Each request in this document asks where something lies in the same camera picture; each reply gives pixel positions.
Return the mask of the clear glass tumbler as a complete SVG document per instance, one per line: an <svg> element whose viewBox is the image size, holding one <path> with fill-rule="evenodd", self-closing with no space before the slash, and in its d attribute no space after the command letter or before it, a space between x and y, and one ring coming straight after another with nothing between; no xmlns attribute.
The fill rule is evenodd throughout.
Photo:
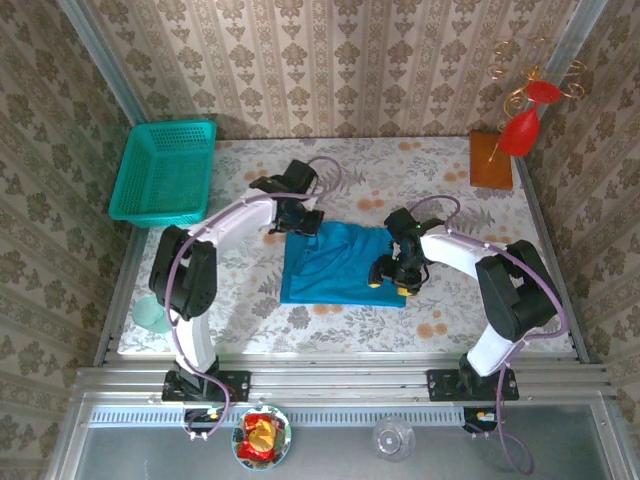
<svg viewBox="0 0 640 480"><path fill-rule="evenodd" d="M372 448L379 458L390 462L403 461L415 448L413 428L399 416L381 418L372 433Z"/></svg>

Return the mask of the teal plastic basket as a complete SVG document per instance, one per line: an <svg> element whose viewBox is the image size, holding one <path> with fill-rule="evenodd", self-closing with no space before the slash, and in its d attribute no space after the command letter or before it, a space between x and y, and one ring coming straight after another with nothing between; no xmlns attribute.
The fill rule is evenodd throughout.
<svg viewBox="0 0 640 480"><path fill-rule="evenodd" d="M208 209L217 125L211 120L139 124L130 131L108 209L140 228L194 224Z"/></svg>

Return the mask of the orange wooden block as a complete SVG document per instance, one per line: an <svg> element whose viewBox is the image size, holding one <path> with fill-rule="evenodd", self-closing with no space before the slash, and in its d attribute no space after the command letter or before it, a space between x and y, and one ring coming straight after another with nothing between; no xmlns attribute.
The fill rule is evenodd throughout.
<svg viewBox="0 0 640 480"><path fill-rule="evenodd" d="M498 146L498 133L473 130L470 142L470 184L473 187L513 189L511 157Z"/></svg>

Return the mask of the patterned round plate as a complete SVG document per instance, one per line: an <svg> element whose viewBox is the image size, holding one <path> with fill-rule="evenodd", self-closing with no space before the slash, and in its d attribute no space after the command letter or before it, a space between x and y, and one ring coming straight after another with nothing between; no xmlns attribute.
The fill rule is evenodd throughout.
<svg viewBox="0 0 640 480"><path fill-rule="evenodd" d="M244 425L243 420L247 414L269 414L277 417L284 423L283 431L278 435L276 440L276 457L272 461L268 462L256 462L252 460L241 459L237 456L237 450L244 437ZM232 452L236 460L245 468L252 471L265 471L278 465L287 455L292 442L292 427L287 416L278 408L274 406L259 405L248 409L243 413L240 419L236 422L235 427L232 430L231 445Z"/></svg>

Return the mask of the red and gold ornament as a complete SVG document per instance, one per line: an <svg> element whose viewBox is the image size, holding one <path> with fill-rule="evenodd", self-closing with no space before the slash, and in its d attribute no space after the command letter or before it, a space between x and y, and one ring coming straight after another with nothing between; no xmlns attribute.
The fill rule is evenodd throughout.
<svg viewBox="0 0 640 480"><path fill-rule="evenodd" d="M532 103L525 99L524 88L533 81L548 82L545 63L550 59L548 53L552 47L551 40L537 36L527 39L526 43L529 45L528 51L524 51L515 38L498 40L493 45L495 61L487 67L487 75L494 81L498 81L508 74L514 74L522 80L522 84L507 94L503 101L502 110L506 120L499 126L499 135L513 117L532 106ZM563 93L557 103L564 99L584 98L586 89L581 83L581 78L586 73L587 66L574 59L570 64L568 74L557 86Z"/></svg>

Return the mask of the red yellow snack bag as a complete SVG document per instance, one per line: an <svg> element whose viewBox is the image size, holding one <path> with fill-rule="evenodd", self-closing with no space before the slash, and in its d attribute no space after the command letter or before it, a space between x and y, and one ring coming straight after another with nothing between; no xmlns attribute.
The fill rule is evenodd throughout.
<svg viewBox="0 0 640 480"><path fill-rule="evenodd" d="M243 425L244 437L238 447L237 456L256 462L274 460L276 440L284 429L284 423L269 414L247 414Z"/></svg>

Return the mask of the pale teal textured cup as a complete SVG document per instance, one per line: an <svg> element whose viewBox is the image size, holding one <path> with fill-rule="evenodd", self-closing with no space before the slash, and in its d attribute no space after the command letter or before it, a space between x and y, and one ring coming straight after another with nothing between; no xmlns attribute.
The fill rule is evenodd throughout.
<svg viewBox="0 0 640 480"><path fill-rule="evenodd" d="M154 295L138 299L133 305L131 314L133 322L147 331L166 334L171 330L165 310Z"/></svg>

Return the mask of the aluminium frame rail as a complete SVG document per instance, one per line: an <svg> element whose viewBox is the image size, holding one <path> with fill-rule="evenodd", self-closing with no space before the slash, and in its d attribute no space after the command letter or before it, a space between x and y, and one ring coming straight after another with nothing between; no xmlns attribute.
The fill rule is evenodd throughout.
<svg viewBox="0 0 640 480"><path fill-rule="evenodd" d="M99 367L79 370L75 397L115 404L157 405L171 368L169 355L110 354ZM429 402L427 373L455 369L448 354L226 354L224 370L251 374L249 401L278 406L422 406ZM572 356L524 354L511 365L523 405L564 405L612 399L606 369Z"/></svg>

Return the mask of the aluminium frame post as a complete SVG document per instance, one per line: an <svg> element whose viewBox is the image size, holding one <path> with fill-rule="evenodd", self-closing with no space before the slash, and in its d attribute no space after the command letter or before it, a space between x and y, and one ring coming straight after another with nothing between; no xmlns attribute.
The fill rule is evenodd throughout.
<svg viewBox="0 0 640 480"><path fill-rule="evenodd" d="M546 65L546 80L559 86L577 58L608 0L580 0Z"/></svg>
<svg viewBox="0 0 640 480"><path fill-rule="evenodd" d="M109 46L103 29L90 11L87 0L58 0L80 40L95 62L132 126L146 123L147 116L134 94L124 69Z"/></svg>

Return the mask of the red plastic wine glass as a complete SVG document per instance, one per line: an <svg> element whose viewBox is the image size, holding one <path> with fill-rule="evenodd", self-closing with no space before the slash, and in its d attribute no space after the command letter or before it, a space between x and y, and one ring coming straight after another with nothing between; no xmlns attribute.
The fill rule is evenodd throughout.
<svg viewBox="0 0 640 480"><path fill-rule="evenodd" d="M497 143L498 149L510 156L521 157L531 151L540 131L539 107L557 103L563 93L549 82L533 81L524 88L524 95L532 106L506 124Z"/></svg>

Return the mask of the black wired connector bracket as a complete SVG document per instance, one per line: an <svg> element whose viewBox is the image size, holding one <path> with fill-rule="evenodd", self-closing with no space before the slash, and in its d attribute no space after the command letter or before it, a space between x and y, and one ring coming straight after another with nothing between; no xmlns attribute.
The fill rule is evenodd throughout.
<svg viewBox="0 0 640 480"><path fill-rule="evenodd" d="M498 421L494 407L464 407L464 425L462 428L470 434L494 432Z"/></svg>
<svg viewBox="0 0 640 480"><path fill-rule="evenodd" d="M217 427L223 413L223 407L187 409L183 414L183 428L191 436L209 435Z"/></svg>

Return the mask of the blue t-shirt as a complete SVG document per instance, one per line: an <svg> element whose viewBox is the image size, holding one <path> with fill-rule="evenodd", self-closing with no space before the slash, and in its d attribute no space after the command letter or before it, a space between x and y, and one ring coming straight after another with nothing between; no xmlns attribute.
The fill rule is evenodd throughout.
<svg viewBox="0 0 640 480"><path fill-rule="evenodd" d="M369 271L392 252L392 237L380 227L324 222L313 237L286 236L280 302L403 308L396 288L369 286Z"/></svg>

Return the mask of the grey metal tray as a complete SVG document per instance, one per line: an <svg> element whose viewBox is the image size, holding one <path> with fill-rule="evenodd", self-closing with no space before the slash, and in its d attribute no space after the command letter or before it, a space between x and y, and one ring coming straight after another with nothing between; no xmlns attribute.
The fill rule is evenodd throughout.
<svg viewBox="0 0 640 480"><path fill-rule="evenodd" d="M640 460L606 399L507 406L484 434L462 428L463 408L281 406L290 449L275 467L252 471L231 445L243 406L196 437L183 428L185 407L86 401L65 421L45 480L640 480ZM386 416L415 433L403 461L372 448Z"/></svg>

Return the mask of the floral tablecloth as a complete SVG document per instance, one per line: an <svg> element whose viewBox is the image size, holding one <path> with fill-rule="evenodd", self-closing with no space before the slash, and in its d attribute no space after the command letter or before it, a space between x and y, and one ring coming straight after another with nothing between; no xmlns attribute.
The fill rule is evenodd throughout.
<svg viewBox="0 0 640 480"><path fill-rule="evenodd" d="M294 159L312 161L333 187L319 208L330 221L379 226L394 210L413 207L421 220L453 227L494 244L539 238L520 178L510 191L470 184L464 137L225 141L216 146L209 206L236 200L248 184L279 174ZM220 354L467 351L487 320L477 283L450 267L430 279L403 308L291 305L280 302L285 238L258 232L225 253L218 292L207 312Z"/></svg>

